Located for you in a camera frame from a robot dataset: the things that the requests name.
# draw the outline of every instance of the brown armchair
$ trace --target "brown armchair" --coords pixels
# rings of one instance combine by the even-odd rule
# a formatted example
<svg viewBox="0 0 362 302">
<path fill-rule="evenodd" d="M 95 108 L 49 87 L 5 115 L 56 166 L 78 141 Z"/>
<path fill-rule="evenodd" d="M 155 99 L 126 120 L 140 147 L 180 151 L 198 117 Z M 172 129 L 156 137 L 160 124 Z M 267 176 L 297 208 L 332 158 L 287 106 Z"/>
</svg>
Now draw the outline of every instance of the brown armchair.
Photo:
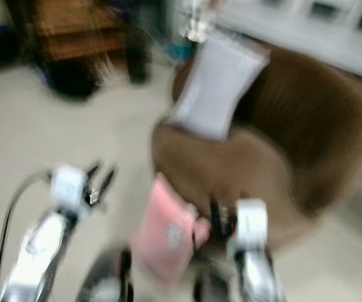
<svg viewBox="0 0 362 302">
<path fill-rule="evenodd" d="M 176 73 L 179 97 L 193 64 Z M 268 206 L 269 248 L 307 233 L 362 183 L 362 87 L 310 57 L 272 47 L 240 100 L 229 139 L 209 142 L 159 123 L 152 155 L 175 190 L 205 216 L 209 200 Z"/>
</svg>

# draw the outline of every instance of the white floor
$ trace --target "white floor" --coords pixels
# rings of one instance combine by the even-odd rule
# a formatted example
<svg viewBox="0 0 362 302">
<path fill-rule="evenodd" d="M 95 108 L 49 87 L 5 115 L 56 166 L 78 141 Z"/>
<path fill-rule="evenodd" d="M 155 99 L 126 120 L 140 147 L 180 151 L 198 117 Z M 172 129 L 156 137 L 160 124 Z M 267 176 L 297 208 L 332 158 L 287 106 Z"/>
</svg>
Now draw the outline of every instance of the white floor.
<svg viewBox="0 0 362 302">
<path fill-rule="evenodd" d="M 148 86 L 129 85 L 99 92 L 87 104 L 65 103 L 39 84 L 32 71 L 0 72 L 0 231 L 4 211 L 21 180 L 60 162 L 87 167 L 96 159 L 119 167 L 107 196 L 108 211 L 95 212 L 79 227 L 61 265 L 52 301 L 73 301 L 94 258 L 135 230 L 151 182 L 149 138 L 166 111 L 171 70 L 155 67 Z M 16 209 L 2 277 L 10 270 L 20 239 L 50 205 L 48 188 L 37 185 Z M 327 217 L 301 245 L 276 255 L 276 268 L 291 302 L 362 302 L 362 191 Z M 136 302 L 168 301 L 166 294 L 135 270 Z M 171 293 L 191 301 L 191 278 Z"/>
</svg>

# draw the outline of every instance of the pink pouch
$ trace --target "pink pouch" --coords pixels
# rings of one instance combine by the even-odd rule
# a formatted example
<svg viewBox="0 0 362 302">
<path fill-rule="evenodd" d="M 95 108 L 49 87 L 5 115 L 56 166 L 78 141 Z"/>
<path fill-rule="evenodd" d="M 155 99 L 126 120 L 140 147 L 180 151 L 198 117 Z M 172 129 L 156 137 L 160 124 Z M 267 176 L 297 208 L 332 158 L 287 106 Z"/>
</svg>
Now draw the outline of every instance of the pink pouch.
<svg viewBox="0 0 362 302">
<path fill-rule="evenodd" d="M 168 286 L 184 274 L 194 250 L 209 238 L 210 223 L 198 219 L 162 174 L 152 187 L 150 201 L 132 240 L 135 259 Z"/>
</svg>

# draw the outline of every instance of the wooden furniture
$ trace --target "wooden furniture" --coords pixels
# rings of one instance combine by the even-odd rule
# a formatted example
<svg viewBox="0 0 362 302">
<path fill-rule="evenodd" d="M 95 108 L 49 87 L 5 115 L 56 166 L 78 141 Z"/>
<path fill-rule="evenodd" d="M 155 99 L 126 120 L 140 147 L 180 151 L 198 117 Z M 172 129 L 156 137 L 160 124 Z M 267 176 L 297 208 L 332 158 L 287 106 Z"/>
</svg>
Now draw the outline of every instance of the wooden furniture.
<svg viewBox="0 0 362 302">
<path fill-rule="evenodd" d="M 124 58 L 124 23 L 98 0 L 38 0 L 35 10 L 35 32 L 47 60 L 112 52 Z"/>
</svg>

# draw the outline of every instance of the black cable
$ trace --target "black cable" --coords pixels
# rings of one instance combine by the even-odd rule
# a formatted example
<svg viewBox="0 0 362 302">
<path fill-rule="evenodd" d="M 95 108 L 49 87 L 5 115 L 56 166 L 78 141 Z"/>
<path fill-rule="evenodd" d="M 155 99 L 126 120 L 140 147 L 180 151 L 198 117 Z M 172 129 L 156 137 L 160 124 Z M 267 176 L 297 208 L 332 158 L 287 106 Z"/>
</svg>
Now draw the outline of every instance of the black cable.
<svg viewBox="0 0 362 302">
<path fill-rule="evenodd" d="M 18 190 L 15 192 L 13 198 L 10 201 L 9 208 L 4 216 L 4 222 L 3 222 L 3 229 L 0 237 L 0 268 L 2 264 L 3 259 L 3 250 L 4 250 L 4 244 L 6 242 L 6 237 L 8 234 L 8 228 L 9 228 L 9 222 L 10 222 L 10 216 L 14 211 L 14 207 L 16 206 L 20 196 L 23 194 L 23 192 L 32 185 L 35 181 L 38 181 L 40 179 L 44 178 L 46 181 L 49 181 L 51 178 L 51 173 L 49 171 L 41 171 L 34 173 L 30 175 L 18 188 Z"/>
</svg>

